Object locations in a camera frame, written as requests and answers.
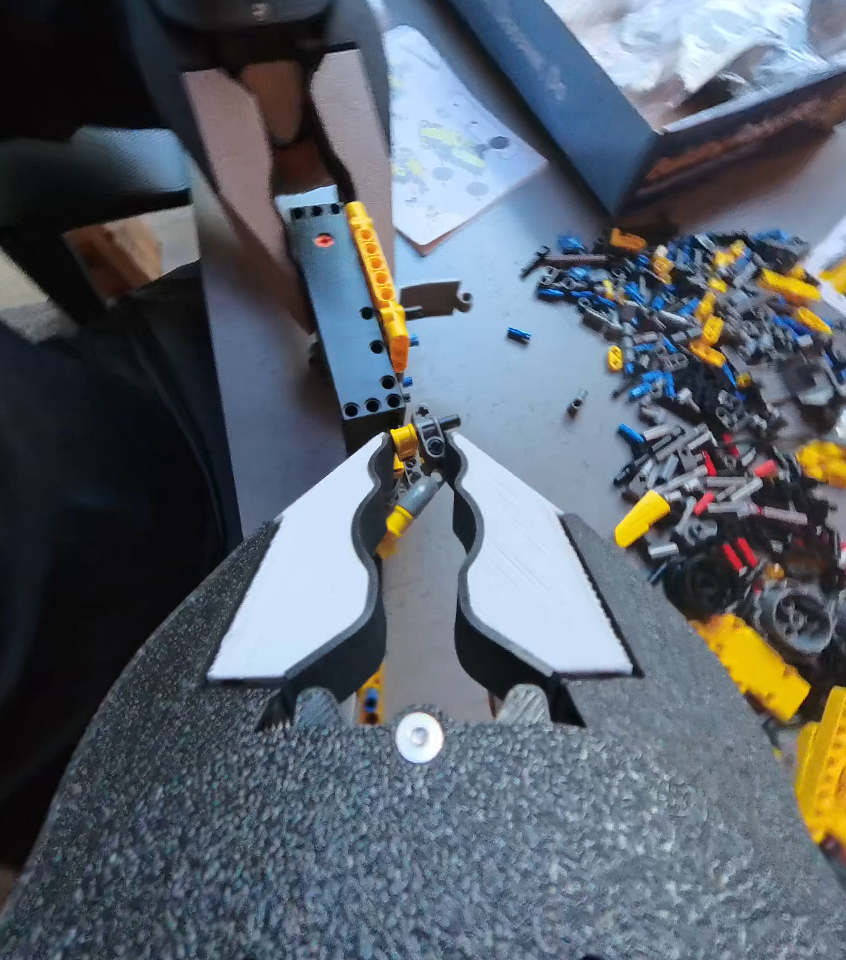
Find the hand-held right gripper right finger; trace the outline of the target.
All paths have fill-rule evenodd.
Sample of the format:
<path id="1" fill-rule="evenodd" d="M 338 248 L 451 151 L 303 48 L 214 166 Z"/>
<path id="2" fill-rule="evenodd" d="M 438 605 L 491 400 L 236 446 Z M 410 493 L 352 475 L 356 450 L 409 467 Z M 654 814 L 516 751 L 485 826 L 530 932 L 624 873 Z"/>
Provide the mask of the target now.
<path id="1" fill-rule="evenodd" d="M 576 718 L 570 685 L 633 678 L 633 655 L 554 505 L 461 433 L 449 440 L 452 529 L 463 550 L 454 651 L 499 703 L 542 692 L 553 719 Z"/>

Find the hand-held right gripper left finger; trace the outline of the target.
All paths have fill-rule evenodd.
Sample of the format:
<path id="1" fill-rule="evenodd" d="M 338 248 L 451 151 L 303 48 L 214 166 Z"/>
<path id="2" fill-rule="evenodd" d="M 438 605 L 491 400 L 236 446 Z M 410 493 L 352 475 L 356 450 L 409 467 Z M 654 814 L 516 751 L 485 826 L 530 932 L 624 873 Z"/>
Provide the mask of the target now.
<path id="1" fill-rule="evenodd" d="M 387 627 L 377 548 L 393 492 L 393 441 L 370 438 L 283 510 L 213 652 L 214 687 L 352 698 L 381 666 Z"/>

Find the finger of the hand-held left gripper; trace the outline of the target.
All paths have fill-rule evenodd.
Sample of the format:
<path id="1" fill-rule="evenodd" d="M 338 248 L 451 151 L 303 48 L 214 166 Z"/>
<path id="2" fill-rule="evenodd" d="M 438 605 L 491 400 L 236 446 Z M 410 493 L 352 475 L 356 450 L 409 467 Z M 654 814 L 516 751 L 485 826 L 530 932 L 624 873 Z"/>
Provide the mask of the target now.
<path id="1" fill-rule="evenodd" d="M 275 147 L 258 91 L 223 69 L 188 71 L 183 87 L 209 163 L 209 179 L 244 258 L 277 305 L 294 319 L 309 319 L 274 199 Z"/>
<path id="2" fill-rule="evenodd" d="M 328 53 L 310 84 L 311 100 L 327 141 L 337 194 L 362 204 L 388 263 L 394 262 L 393 184 L 385 135 L 358 50 Z"/>

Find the yellow black toy vehicle model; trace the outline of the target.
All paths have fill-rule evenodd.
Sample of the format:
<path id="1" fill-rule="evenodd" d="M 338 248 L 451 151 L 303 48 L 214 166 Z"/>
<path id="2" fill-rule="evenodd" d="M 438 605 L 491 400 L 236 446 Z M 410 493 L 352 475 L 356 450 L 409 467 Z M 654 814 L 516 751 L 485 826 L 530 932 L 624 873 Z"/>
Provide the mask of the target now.
<path id="1" fill-rule="evenodd" d="M 345 458 L 282 521 L 315 521 L 354 561 L 378 572 L 453 474 L 450 440 L 462 422 L 409 408 L 406 371 L 412 319 L 465 311 L 458 285 L 438 309 L 409 304 L 396 288 L 382 240 L 358 201 L 297 205 L 288 213 L 291 251 L 313 321 L 315 366 L 328 382 Z"/>

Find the grey desk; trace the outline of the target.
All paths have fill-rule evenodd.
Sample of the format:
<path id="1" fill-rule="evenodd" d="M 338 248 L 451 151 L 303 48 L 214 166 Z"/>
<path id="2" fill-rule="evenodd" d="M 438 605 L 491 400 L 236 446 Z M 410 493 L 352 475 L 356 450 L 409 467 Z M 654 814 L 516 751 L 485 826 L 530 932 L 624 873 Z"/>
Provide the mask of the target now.
<path id="1" fill-rule="evenodd" d="M 761 160 L 741 173 L 718 174 L 676 202 L 676 218 L 692 227 L 744 225 L 794 230 L 816 238 L 846 207 L 845 133 L 823 146 Z M 226 438 L 232 453 L 237 531 L 254 533 L 336 466 L 344 449 L 332 424 L 325 384 L 308 366 L 306 338 L 260 283 L 244 257 L 221 204 L 201 183 L 193 186 L 204 292 Z M 594 530 L 597 560 L 621 580 L 625 595 L 644 584 L 635 557 L 609 546 L 622 514 L 610 478 L 626 453 L 613 434 L 623 415 L 602 372 L 596 336 L 568 308 L 533 304 L 529 282 L 517 273 L 532 247 L 568 227 L 595 227 L 598 214 L 575 176 L 553 153 L 549 167 L 501 200 L 475 222 L 422 256 L 402 238 L 395 242 L 398 276 L 405 282 L 460 278 L 475 295 L 468 316 L 423 319 L 412 371 L 412 396 L 440 413 L 463 416 L 462 434 L 557 506 L 579 514 Z M 532 334 L 529 345 L 507 339 L 513 327 Z M 589 392 L 578 418 L 566 406 L 578 390 Z M 383 574 L 388 635 L 387 715 L 411 702 L 433 702 L 453 718 L 476 718 L 489 732 L 489 709 L 475 681 L 456 662 L 450 636 L 462 546 L 449 528 L 452 495 L 444 491 L 415 526 L 408 544 Z M 814 878 L 825 861 L 812 845 L 793 799 L 789 773 L 772 757 L 755 714 L 731 690 L 725 670 L 693 630 L 672 643 L 689 664 L 674 693 L 649 707 L 658 672 L 630 680 L 586 680 L 584 705 L 599 693 L 618 694 L 629 719 L 647 717 L 649 745 L 666 758 L 665 774 L 682 774 L 690 758 L 718 762 L 705 773 L 691 768 L 687 800 L 701 815 L 681 820 L 716 838 L 718 811 L 754 814 L 753 853 L 792 849 Z"/>

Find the person's left hand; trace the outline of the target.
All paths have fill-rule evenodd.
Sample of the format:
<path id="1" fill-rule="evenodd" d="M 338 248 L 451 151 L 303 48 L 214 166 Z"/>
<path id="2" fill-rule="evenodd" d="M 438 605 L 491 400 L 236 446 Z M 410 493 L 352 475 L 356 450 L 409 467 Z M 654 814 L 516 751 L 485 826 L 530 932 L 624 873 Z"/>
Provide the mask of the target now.
<path id="1" fill-rule="evenodd" d="M 286 150 L 307 137 L 309 87 L 302 64 L 286 59 L 250 63 L 238 78 L 256 100 L 272 148 Z"/>

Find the instruction booklet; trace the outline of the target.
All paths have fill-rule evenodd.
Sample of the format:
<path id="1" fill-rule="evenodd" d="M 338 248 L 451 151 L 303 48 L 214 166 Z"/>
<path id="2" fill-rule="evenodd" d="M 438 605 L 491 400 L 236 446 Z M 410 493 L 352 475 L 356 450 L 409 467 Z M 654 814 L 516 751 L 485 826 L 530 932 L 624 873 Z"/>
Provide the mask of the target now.
<path id="1" fill-rule="evenodd" d="M 421 255 L 540 173 L 547 160 L 488 111 L 424 35 L 383 35 L 392 220 Z"/>

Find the yellow wedge panel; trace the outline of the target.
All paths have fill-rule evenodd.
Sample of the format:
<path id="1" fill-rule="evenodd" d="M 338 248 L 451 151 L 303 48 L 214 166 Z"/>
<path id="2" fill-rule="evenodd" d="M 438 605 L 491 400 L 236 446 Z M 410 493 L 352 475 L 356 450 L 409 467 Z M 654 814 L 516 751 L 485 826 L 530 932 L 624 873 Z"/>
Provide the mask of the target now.
<path id="1" fill-rule="evenodd" d="M 626 549 L 635 544 L 672 510 L 665 495 L 654 489 L 647 491 L 626 513 L 614 529 L 616 546 Z"/>

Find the black tyre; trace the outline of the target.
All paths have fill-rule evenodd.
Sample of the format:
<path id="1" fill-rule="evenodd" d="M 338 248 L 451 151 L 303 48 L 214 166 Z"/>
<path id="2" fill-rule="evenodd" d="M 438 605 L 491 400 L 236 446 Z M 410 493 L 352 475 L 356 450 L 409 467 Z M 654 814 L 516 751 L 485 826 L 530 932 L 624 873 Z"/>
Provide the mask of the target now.
<path id="1" fill-rule="evenodd" d="M 686 618 L 706 619 L 730 612 L 740 601 L 747 579 L 724 561 L 709 556 L 683 558 L 662 575 L 669 603 Z"/>

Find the blue cardboard box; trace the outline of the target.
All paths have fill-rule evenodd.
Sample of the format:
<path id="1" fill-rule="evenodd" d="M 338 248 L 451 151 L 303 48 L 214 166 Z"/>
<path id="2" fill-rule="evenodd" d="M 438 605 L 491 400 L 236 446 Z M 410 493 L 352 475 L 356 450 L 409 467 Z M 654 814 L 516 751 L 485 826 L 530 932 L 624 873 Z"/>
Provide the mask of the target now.
<path id="1" fill-rule="evenodd" d="M 846 68 L 831 67 L 779 91 L 747 93 L 657 126 L 547 3 L 448 6 L 610 214 L 814 143 L 846 121 Z"/>

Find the person's dark clothed legs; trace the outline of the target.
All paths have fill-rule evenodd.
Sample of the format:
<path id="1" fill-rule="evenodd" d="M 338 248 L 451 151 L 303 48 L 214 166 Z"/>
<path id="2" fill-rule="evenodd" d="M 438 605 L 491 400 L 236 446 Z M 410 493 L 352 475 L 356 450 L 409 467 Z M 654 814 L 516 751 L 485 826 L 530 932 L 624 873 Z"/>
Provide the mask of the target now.
<path id="1" fill-rule="evenodd" d="M 69 337 L 0 320 L 0 865 L 99 704 L 237 545 L 201 265 Z"/>

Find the pile of small building pieces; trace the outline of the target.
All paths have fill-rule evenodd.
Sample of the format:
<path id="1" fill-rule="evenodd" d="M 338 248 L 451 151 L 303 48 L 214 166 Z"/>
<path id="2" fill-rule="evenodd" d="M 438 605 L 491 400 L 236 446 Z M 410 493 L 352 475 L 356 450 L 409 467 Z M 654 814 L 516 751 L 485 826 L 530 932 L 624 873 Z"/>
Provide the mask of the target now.
<path id="1" fill-rule="evenodd" d="M 612 480 L 670 513 L 640 548 L 661 583 L 709 556 L 746 579 L 846 589 L 846 541 L 824 487 L 846 489 L 846 321 L 826 319 L 808 245 L 780 230 L 563 233 L 520 271 L 538 301 L 571 306 L 606 344 L 629 457 Z"/>

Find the heap of yellow beams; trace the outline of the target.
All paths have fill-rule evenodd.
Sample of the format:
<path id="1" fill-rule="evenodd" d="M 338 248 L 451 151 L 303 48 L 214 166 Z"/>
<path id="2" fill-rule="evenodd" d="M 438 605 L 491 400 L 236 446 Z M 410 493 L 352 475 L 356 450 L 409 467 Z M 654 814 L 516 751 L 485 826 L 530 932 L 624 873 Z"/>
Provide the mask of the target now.
<path id="1" fill-rule="evenodd" d="M 796 718 L 810 684 L 739 617 L 721 614 L 690 625 L 742 695 L 780 721 Z M 813 842 L 835 842 L 846 860 L 846 687 L 831 689 L 821 718 L 796 738 L 793 789 Z"/>

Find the crumpled white plastic bag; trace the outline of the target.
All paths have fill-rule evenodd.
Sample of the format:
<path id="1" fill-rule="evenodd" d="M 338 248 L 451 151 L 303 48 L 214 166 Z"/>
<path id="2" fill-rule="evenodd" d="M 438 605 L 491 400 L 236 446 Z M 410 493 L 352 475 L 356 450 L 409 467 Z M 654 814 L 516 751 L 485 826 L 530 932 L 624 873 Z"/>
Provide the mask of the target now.
<path id="1" fill-rule="evenodd" d="M 555 1 L 549 7 L 635 106 L 674 112 L 846 69 L 846 1 Z"/>

